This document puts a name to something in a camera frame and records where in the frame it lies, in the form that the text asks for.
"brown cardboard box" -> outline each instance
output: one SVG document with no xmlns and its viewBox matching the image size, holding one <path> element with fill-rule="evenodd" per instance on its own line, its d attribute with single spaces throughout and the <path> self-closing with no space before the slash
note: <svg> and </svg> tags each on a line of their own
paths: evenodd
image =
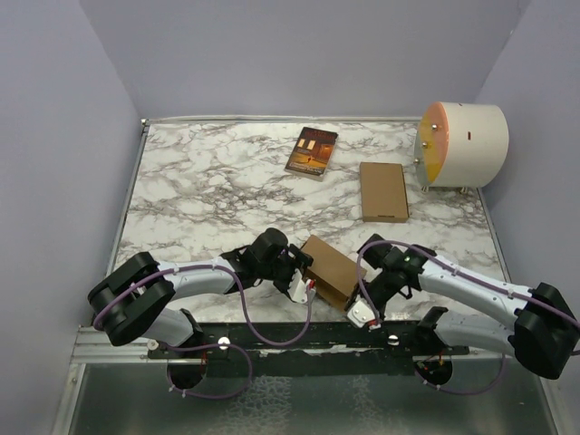
<svg viewBox="0 0 580 435">
<path fill-rule="evenodd" d="M 402 165 L 361 163 L 362 220 L 364 222 L 406 222 L 409 219 Z"/>
<path fill-rule="evenodd" d="M 356 285 L 356 263 L 317 236 L 310 236 L 302 251 L 314 259 L 305 276 L 316 281 L 316 293 L 344 313 Z"/>
</svg>

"cable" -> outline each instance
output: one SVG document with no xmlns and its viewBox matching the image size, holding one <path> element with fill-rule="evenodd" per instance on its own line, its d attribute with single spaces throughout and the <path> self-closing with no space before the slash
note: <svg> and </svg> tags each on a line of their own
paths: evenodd
<svg viewBox="0 0 580 435">
<path fill-rule="evenodd" d="M 488 392 L 489 390 L 493 389 L 496 385 L 499 384 L 499 382 L 503 379 L 504 374 L 506 373 L 506 369 L 508 367 L 508 359 L 506 358 L 505 354 L 501 355 L 501 366 L 499 367 L 499 372 L 496 375 L 496 378 L 486 387 L 483 387 L 480 390 L 475 390 L 475 391 L 459 391 L 459 390 L 453 390 L 451 388 L 444 388 L 441 387 L 440 385 L 435 385 L 434 383 L 430 383 L 427 382 L 425 379 L 423 379 L 423 377 L 420 375 L 420 373 L 417 371 L 417 369 L 415 369 L 415 375 L 420 378 L 421 383 L 423 385 L 427 385 L 428 387 L 432 388 L 433 390 L 437 390 L 438 392 L 446 392 L 447 394 L 453 394 L 456 396 L 478 396 L 480 394 L 484 394 L 486 392 Z"/>
<path fill-rule="evenodd" d="M 310 320 L 312 318 L 312 302 L 314 299 L 311 296 L 311 292 L 307 292 L 308 314 L 306 315 L 306 321 L 304 322 L 304 327 L 302 328 L 302 331 L 300 331 L 300 333 L 298 333 L 298 335 L 296 337 L 294 337 L 290 340 L 287 340 L 285 342 L 273 342 L 272 340 L 269 340 L 269 339 L 265 338 L 262 334 L 260 334 L 257 331 L 257 329 L 254 327 L 254 325 L 252 324 L 252 321 L 250 320 L 250 317 L 249 317 L 249 313 L 247 311 L 246 297 L 244 296 L 244 286 L 242 285 L 242 282 L 239 280 L 239 278 L 237 277 L 237 275 L 234 272 L 229 270 L 227 267 L 220 266 L 220 265 L 183 266 L 183 267 L 180 267 L 177 271 L 176 271 L 176 269 L 173 269 L 173 268 L 164 269 L 164 270 L 160 270 L 159 272 L 155 272 L 154 274 L 151 274 L 149 276 L 146 276 L 145 278 L 141 279 L 138 283 L 132 285 L 127 290 L 122 292 L 120 295 L 115 297 L 111 302 L 109 302 L 94 318 L 94 321 L 92 322 L 94 328 L 98 331 L 102 331 L 102 319 L 103 319 L 103 317 L 105 315 L 107 315 L 109 313 L 109 311 L 116 304 L 118 304 L 120 301 L 122 301 L 125 297 L 127 297 L 128 295 L 130 295 L 131 293 L 136 291 L 138 288 L 143 287 L 144 285 L 146 285 L 150 281 L 157 279 L 161 276 L 173 274 L 176 272 L 188 272 L 191 270 L 203 270 L 203 269 L 221 270 L 223 272 L 226 272 L 227 274 L 230 274 L 234 278 L 234 281 L 236 282 L 236 285 L 237 285 L 237 289 L 239 290 L 239 295 L 242 299 L 242 311 L 244 313 L 244 317 L 246 318 L 247 327 L 250 329 L 250 331 L 252 331 L 252 333 L 257 337 L 258 340 L 260 340 L 266 344 L 269 344 L 271 346 L 283 347 L 283 346 L 288 346 L 290 344 L 296 343 L 298 340 L 300 340 L 306 334 L 306 331 L 308 330 L 308 327 L 310 326 Z"/>
<path fill-rule="evenodd" d="M 196 351 L 205 351 L 207 349 L 215 349 L 217 347 L 231 347 L 232 349 L 236 349 L 238 352 L 240 352 L 244 356 L 244 358 L 246 359 L 246 362 L 247 362 L 247 378 L 246 378 L 246 382 L 244 382 L 244 385 L 242 385 L 241 387 L 239 387 L 235 391 L 228 392 L 226 394 L 217 394 L 215 396 L 212 396 L 210 394 L 203 394 L 201 392 L 194 392 L 194 391 L 190 391 L 190 390 L 181 390 L 180 388 L 176 387 L 174 385 L 173 381 L 171 380 L 171 374 L 169 373 L 169 367 L 168 367 L 167 380 L 169 381 L 169 385 L 171 386 L 169 388 L 170 392 L 175 390 L 175 391 L 183 394 L 184 397 L 185 397 L 185 395 L 188 395 L 188 396 L 192 396 L 192 397 L 197 397 L 199 399 L 207 399 L 207 400 L 211 400 L 211 401 L 223 401 L 224 399 L 231 399 L 232 397 L 238 396 L 238 394 L 243 392 L 245 389 L 247 389 L 252 384 L 252 375 L 254 373 L 254 368 L 252 366 L 252 360 L 250 359 L 250 355 L 244 349 L 242 349 L 241 347 L 239 347 L 236 344 L 213 343 L 213 344 L 204 344 L 204 345 L 195 346 L 195 347 L 174 347 L 174 346 L 169 346 L 168 344 L 165 344 L 165 345 L 171 351 L 176 351 L 176 352 L 196 352 Z"/>
<path fill-rule="evenodd" d="M 430 261 L 432 261 L 433 263 L 435 263 L 437 266 L 440 266 L 441 268 L 454 273 L 456 276 L 460 276 L 463 279 L 466 279 L 474 284 L 477 285 L 481 285 L 482 287 L 487 288 L 488 290 L 491 290 L 492 292 L 495 293 L 499 293 L 501 295 L 505 295 L 508 297 L 513 297 L 515 299 L 519 299 L 521 301 L 526 301 L 530 304 L 539 306 L 544 308 L 545 310 L 549 311 L 552 314 L 557 315 L 558 317 L 566 320 L 567 322 L 569 322 L 570 324 L 572 324 L 576 329 L 578 329 L 580 331 L 580 322 L 578 322 L 574 317 L 555 309 L 553 306 L 550 306 L 548 304 L 545 304 L 541 301 L 538 301 L 537 299 L 534 299 L 530 296 L 526 296 L 526 295 L 521 295 L 519 293 L 511 293 L 508 290 L 506 290 L 505 288 L 501 288 L 498 287 L 497 285 L 493 285 L 490 283 L 487 283 L 479 278 L 476 278 L 475 276 L 466 274 L 465 272 L 462 272 L 461 270 L 455 269 L 454 267 L 451 267 L 449 265 L 447 265 L 446 263 L 440 261 L 437 257 L 432 256 L 430 253 L 428 253 L 427 251 L 425 251 L 424 249 L 421 249 L 418 246 L 414 246 L 411 245 L 409 243 L 404 243 L 404 242 L 399 242 L 397 240 L 379 240 L 376 242 L 371 242 L 368 245 L 364 246 L 361 249 L 361 252 L 359 253 L 358 258 L 356 259 L 356 277 L 357 280 L 359 282 L 359 287 L 361 288 L 361 292 L 364 295 L 366 301 L 368 302 L 369 306 L 372 309 L 372 312 L 375 314 L 375 318 L 377 320 L 377 322 L 381 321 L 381 317 L 379 315 L 379 312 L 377 311 L 376 307 L 374 306 L 374 304 L 372 303 L 371 298 L 369 297 L 369 294 L 366 291 L 366 287 L 364 286 L 364 282 L 363 282 L 363 277 L 361 275 L 361 260 L 363 259 L 363 254 L 371 247 L 377 247 L 380 245 L 398 245 L 400 247 L 407 247 L 408 249 L 411 249 L 415 252 L 418 252 L 419 254 L 425 256 L 426 258 L 428 258 Z M 578 355 L 580 354 L 580 350 L 578 351 L 574 351 L 571 353 L 572 355 Z"/>
</svg>

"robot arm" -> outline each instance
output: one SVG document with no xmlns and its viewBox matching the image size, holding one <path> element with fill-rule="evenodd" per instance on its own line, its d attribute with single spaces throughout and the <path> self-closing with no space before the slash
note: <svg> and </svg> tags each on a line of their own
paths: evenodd
<svg viewBox="0 0 580 435">
<path fill-rule="evenodd" d="M 515 356 L 539 376 L 559 377 L 580 332 L 557 315 L 516 297 L 535 299 L 574 318 L 556 288 L 542 283 L 530 289 L 501 282 L 459 267 L 430 249 L 417 247 L 428 255 L 412 246 L 403 253 L 382 237 L 373 235 L 359 251 L 371 267 L 381 269 L 380 274 L 365 285 L 379 313 L 383 313 L 387 302 L 396 294 L 410 298 L 411 288 L 447 296 L 489 317 L 462 315 L 444 307 L 431 308 L 420 324 L 433 330 L 442 350 L 459 345 L 488 349 Z M 404 287 L 410 288 L 408 294 L 401 291 Z M 492 288 L 501 288 L 507 294 Z M 347 307 L 347 317 L 358 327 L 367 325 L 372 329 L 378 326 L 375 313 L 359 286 Z"/>
<path fill-rule="evenodd" d="M 466 274 L 466 269 L 437 256 L 432 250 L 421 248 L 417 251 L 413 246 L 409 247 L 402 252 L 388 245 L 380 236 L 372 236 L 360 252 L 372 268 L 381 272 L 371 282 L 361 280 L 367 295 L 362 287 L 356 286 L 346 306 L 347 318 L 359 329 L 318 324 L 299 343 L 292 342 L 292 348 L 306 349 L 309 353 L 327 353 L 326 344 L 329 342 L 345 346 L 346 353 L 327 355 L 336 359 L 350 358 L 349 349 L 372 349 L 382 358 L 381 364 L 384 365 L 376 369 L 381 371 L 391 367 L 392 356 L 410 358 L 441 352 L 458 354 L 467 352 L 465 346 L 470 346 L 513 355 L 535 374 L 548 379 L 559 377 L 580 338 L 578 329 L 545 308 L 514 297 L 525 295 L 527 300 L 541 301 L 573 317 L 557 289 L 546 284 L 529 289 L 470 271 Z M 312 263 L 310 256 L 287 244 L 284 234 L 269 228 L 252 245 L 208 261 L 158 263 L 149 253 L 137 254 L 99 283 L 89 293 L 89 302 L 97 314 L 95 325 L 108 334 L 115 346 L 144 336 L 172 347 L 190 348 L 206 343 L 208 336 L 215 334 L 204 336 L 187 310 L 173 311 L 166 307 L 169 300 L 205 293 L 233 293 L 240 286 L 246 289 L 265 279 L 272 281 L 290 300 L 304 304 L 310 286 L 303 283 L 303 275 Z M 410 289 L 407 294 L 402 292 L 405 287 Z M 490 289 L 498 287 L 505 289 L 507 295 Z M 465 316 L 452 313 L 445 307 L 433 307 L 419 322 L 389 322 L 381 327 L 377 314 L 382 315 L 388 301 L 396 294 L 411 298 L 411 289 L 445 295 L 488 317 Z M 226 328 L 241 328 L 244 331 L 238 345 L 256 346 L 247 338 L 252 336 L 247 331 L 250 326 L 229 325 Z M 369 333 L 360 329 L 367 326 Z M 296 327 L 302 325 L 280 324 L 273 328 L 279 332 L 280 328 L 294 330 Z M 393 331 L 402 331 L 402 336 Z M 266 367 L 271 359 L 260 355 L 268 348 L 263 343 L 257 348 L 260 354 L 255 355 L 254 363 Z M 165 353 L 157 357 L 167 358 Z M 279 358 L 286 357 L 295 358 L 295 353 L 279 354 Z M 353 370 L 351 365 L 338 365 Z M 276 367 L 292 366 L 295 367 L 284 363 Z M 408 367 L 406 363 L 401 364 L 402 370 Z"/>
<path fill-rule="evenodd" d="M 223 270 L 227 269 L 235 274 L 243 288 L 270 280 L 293 302 L 305 304 L 309 288 L 302 278 L 312 263 L 309 255 L 288 245 L 282 232 L 269 228 L 252 245 L 208 261 L 156 262 L 149 253 L 139 253 L 93 288 L 88 299 L 98 317 L 102 317 L 98 326 L 109 335 L 112 345 L 121 346 L 143 336 L 180 346 L 189 339 L 197 343 L 201 330 L 187 310 L 166 308 L 170 300 L 238 291 L 235 278 Z M 174 273 L 162 274 L 161 271 Z M 123 298 L 106 315 L 102 313 L 134 283 L 156 274 L 159 277 Z"/>
</svg>

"white marble surface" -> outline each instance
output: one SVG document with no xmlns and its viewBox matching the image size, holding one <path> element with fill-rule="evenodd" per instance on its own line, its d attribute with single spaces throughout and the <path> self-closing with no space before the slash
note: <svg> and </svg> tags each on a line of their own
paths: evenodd
<svg viewBox="0 0 580 435">
<path fill-rule="evenodd" d="M 337 131 L 338 142 L 323 182 L 284 172 L 304 126 Z M 501 278 L 498 256 L 477 192 L 422 193 L 412 166 L 412 123 L 223 123 L 150 127 L 122 233 L 117 264 L 146 250 L 158 260 L 209 259 L 251 243 L 277 227 L 298 246 L 316 234 L 352 259 L 372 234 L 418 243 L 468 268 Z M 405 170 L 411 218 L 405 224 L 361 221 L 359 163 L 400 163 Z M 302 321 L 306 308 L 271 284 L 247 290 L 258 322 Z M 416 319 L 431 306 L 473 313 L 443 296 L 395 296 L 388 319 Z M 239 295 L 202 295 L 184 306 L 202 322 L 242 322 Z M 313 320 L 344 320 L 316 300 Z"/>
</svg>

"table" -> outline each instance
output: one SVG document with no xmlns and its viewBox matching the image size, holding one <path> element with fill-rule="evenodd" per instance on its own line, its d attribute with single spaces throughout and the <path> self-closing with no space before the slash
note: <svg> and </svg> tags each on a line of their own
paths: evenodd
<svg viewBox="0 0 580 435">
<path fill-rule="evenodd" d="M 284 172 L 303 126 L 337 131 L 339 140 L 323 182 Z M 150 126 L 136 174 L 116 264 L 141 250 L 157 259 L 208 259 L 250 243 L 269 226 L 300 245 L 316 234 L 350 258 L 374 232 L 432 247 L 460 264 L 502 279 L 484 206 L 476 191 L 421 192 L 413 176 L 415 125 L 408 122 L 175 123 Z M 411 218 L 406 224 L 363 223 L 361 161 L 404 167 Z M 248 291 L 258 322 L 300 322 L 306 308 L 270 284 Z M 417 319 L 434 305 L 473 314 L 442 296 L 393 298 L 387 319 Z M 170 305 L 200 322 L 243 322 L 239 295 L 202 295 Z M 314 321 L 344 320 L 316 300 Z M 105 344 L 96 352 L 93 346 Z M 304 378 L 259 377 L 227 402 L 182 400 L 168 393 L 160 362 L 147 362 L 145 342 L 112 350 L 107 338 L 82 328 L 72 357 L 62 414 L 70 433 L 177 434 L 556 434 L 548 406 L 555 400 L 539 379 L 515 362 L 493 391 L 477 397 L 432 391 L 414 377 L 386 375 Z M 493 378 L 495 355 L 455 362 L 450 387 L 470 390 Z M 232 380 L 204 386 L 235 388 Z"/>
<path fill-rule="evenodd" d="M 284 171 L 304 126 L 338 132 L 322 182 Z M 316 234 L 352 259 L 376 232 L 432 247 L 462 266 L 502 279 L 478 192 L 421 192 L 412 166 L 415 131 L 415 123 L 410 122 L 151 125 L 117 265 L 140 251 L 150 251 L 154 258 L 166 261 L 210 259 L 251 243 L 267 227 L 277 227 L 298 246 Z M 411 213 L 407 223 L 362 222 L 361 161 L 403 165 Z M 271 283 L 246 294 L 254 321 L 305 319 L 306 307 L 291 303 Z M 434 305 L 473 313 L 444 296 L 417 293 L 409 301 L 393 298 L 386 318 L 418 319 Z M 169 307 L 185 307 L 200 322 L 244 321 L 239 295 L 195 296 Z M 313 320 L 344 317 L 318 299 Z"/>
</svg>

